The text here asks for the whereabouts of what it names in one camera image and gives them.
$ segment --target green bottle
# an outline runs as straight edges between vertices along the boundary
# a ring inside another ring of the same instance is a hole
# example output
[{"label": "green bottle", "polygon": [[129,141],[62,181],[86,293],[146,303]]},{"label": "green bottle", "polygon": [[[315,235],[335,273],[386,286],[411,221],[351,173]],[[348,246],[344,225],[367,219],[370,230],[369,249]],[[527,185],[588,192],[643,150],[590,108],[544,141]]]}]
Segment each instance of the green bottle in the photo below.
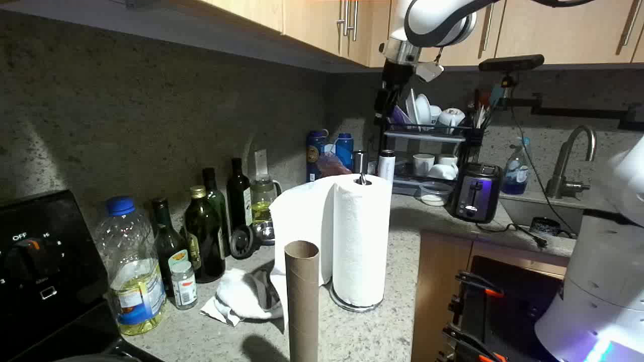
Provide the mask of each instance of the green bottle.
[{"label": "green bottle", "polygon": [[228,230],[228,214],[226,214],[226,197],[217,188],[217,177],[216,177],[213,166],[203,168],[202,177],[203,177],[203,186],[205,186],[205,199],[216,209],[216,214],[219,221],[219,235],[217,237],[219,237],[222,255],[228,256],[229,255],[229,230]]},{"label": "green bottle", "polygon": [[198,284],[219,279],[226,271],[226,261],[219,250],[219,223],[216,209],[205,200],[205,186],[191,186],[191,202],[186,209],[186,229],[191,242],[199,242],[199,255],[193,255]]},{"label": "green bottle", "polygon": [[170,273],[170,258],[180,256],[181,250],[187,250],[183,237],[176,230],[172,216],[170,216],[170,206],[166,197],[158,197],[154,200],[154,216],[155,216],[155,242],[158,242],[158,253],[159,253],[159,266],[162,266],[162,277],[163,277],[163,288],[167,293],[172,293],[174,284],[172,284],[172,273]]}]

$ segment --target faucet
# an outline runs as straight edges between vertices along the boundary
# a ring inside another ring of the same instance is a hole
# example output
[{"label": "faucet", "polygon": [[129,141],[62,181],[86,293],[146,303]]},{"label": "faucet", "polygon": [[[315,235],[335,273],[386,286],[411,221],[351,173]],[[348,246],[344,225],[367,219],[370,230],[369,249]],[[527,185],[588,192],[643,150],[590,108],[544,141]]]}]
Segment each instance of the faucet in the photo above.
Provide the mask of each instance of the faucet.
[{"label": "faucet", "polygon": [[568,158],[570,158],[573,146],[583,131],[586,131],[586,134],[588,134],[586,161],[594,161],[596,146],[599,146],[596,131],[586,124],[578,124],[559,149],[556,171],[545,186],[545,197],[562,199],[564,194],[577,194],[577,192],[588,188],[588,185],[585,185],[585,183],[566,181]]}]

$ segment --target toaster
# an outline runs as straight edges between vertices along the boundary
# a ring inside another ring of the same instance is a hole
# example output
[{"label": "toaster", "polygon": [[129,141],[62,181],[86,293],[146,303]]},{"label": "toaster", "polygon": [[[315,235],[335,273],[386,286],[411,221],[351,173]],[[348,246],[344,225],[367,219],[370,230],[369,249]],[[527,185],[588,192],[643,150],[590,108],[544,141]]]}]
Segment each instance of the toaster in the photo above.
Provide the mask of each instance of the toaster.
[{"label": "toaster", "polygon": [[502,166],[467,162],[451,192],[448,211],[454,216],[490,223],[499,202]]}]

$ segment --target kitchen counter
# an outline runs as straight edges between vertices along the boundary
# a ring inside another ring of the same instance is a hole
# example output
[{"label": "kitchen counter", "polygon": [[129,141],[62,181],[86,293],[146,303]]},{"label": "kitchen counter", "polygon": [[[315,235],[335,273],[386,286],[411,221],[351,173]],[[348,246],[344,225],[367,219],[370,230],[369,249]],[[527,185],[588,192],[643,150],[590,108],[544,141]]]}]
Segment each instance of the kitchen counter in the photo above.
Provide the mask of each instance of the kitchen counter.
[{"label": "kitchen counter", "polygon": [[[493,223],[486,229],[503,229],[509,214],[499,205]],[[353,314],[338,307],[329,289],[321,289],[321,359],[386,359],[409,362],[414,350],[414,319],[420,279],[422,230],[441,230],[481,242],[495,242],[514,249],[570,256],[575,240],[550,239],[548,249],[517,230],[491,232],[476,223],[451,216],[444,206],[432,206],[414,197],[393,197],[393,223],[388,239],[388,266],[385,301],[367,314]],[[259,249],[250,258],[229,258],[228,268],[256,269],[270,264],[275,246]],[[129,336],[136,345],[172,359],[226,359],[226,362],[275,362],[289,359],[289,337],[281,323],[241,321],[226,325],[202,311],[213,295],[216,284],[199,286],[199,301],[187,311],[167,303],[158,329],[143,336]]]}]

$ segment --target cardboard tube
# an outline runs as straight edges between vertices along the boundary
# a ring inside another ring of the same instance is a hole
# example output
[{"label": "cardboard tube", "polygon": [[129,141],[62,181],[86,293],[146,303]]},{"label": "cardboard tube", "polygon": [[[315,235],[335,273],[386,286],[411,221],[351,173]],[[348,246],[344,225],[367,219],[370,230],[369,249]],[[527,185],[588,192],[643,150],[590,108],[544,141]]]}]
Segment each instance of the cardboard tube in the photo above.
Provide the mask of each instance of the cardboard tube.
[{"label": "cardboard tube", "polygon": [[293,240],[286,255],[290,359],[319,359],[319,246]]}]

